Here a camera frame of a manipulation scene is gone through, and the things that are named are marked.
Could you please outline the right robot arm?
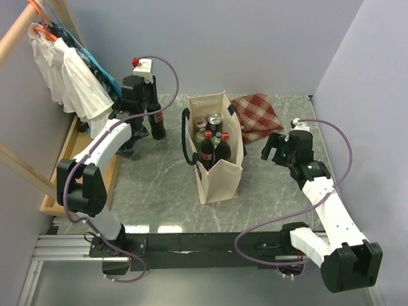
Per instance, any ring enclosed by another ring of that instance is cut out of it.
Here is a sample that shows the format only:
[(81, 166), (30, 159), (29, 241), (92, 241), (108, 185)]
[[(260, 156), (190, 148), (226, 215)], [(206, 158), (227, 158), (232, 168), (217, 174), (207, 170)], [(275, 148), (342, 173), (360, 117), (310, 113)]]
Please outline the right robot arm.
[(288, 135), (272, 133), (262, 150), (266, 160), (289, 169), (303, 194), (316, 208), (327, 240), (306, 226), (296, 227), (279, 238), (281, 250), (306, 254), (319, 268), (325, 286), (332, 293), (372, 287), (379, 273), (383, 251), (369, 242), (348, 214), (326, 165), (314, 158), (313, 136), (294, 129)]

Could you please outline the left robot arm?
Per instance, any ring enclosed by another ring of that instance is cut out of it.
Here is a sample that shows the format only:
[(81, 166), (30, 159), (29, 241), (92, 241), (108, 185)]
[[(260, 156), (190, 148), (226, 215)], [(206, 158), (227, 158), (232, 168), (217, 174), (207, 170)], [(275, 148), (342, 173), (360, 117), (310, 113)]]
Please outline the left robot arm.
[(149, 135), (142, 114), (161, 109), (155, 81), (130, 75), (122, 80), (122, 96), (102, 131), (85, 150), (57, 165), (57, 202), (67, 214), (90, 221), (105, 237), (112, 256), (127, 250), (123, 225), (109, 211), (103, 172), (114, 155), (130, 158), (135, 143)]

